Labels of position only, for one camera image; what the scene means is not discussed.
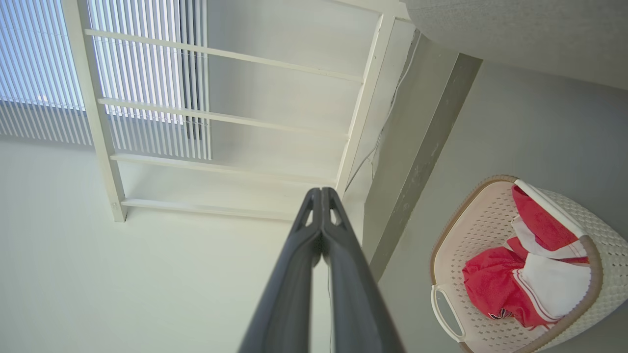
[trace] floor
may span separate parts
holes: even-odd
[[[562,193],[628,237],[628,91],[483,63],[379,282],[408,352],[460,352],[430,306],[429,258],[476,184],[515,175]],[[619,352],[628,305],[547,350]]]

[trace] gray fabric surface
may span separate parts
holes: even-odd
[[[628,1],[402,1],[422,34],[461,53],[628,89]]]

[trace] concrete ledge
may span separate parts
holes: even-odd
[[[417,45],[408,76],[399,87],[364,205],[362,250],[377,281],[482,63],[481,59],[441,47],[425,37]]]

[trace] white plastic basket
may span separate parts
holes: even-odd
[[[576,235],[587,251],[591,282],[584,299],[539,337],[514,318],[493,320],[477,310],[464,287],[465,263],[482,251],[502,246],[514,235],[510,221],[517,215],[512,185]],[[564,342],[615,310],[628,299],[628,242],[604,221],[576,202],[554,192],[538,190],[513,176],[497,175],[482,182],[455,212],[431,257],[431,302],[447,334],[465,352],[530,353]],[[447,299],[462,333],[448,326],[436,294]]]

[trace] red and white clothing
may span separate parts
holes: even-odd
[[[587,254],[577,237],[519,187],[516,237],[467,261],[463,274],[471,302],[490,318],[513,316],[524,327],[546,330],[585,296]]]

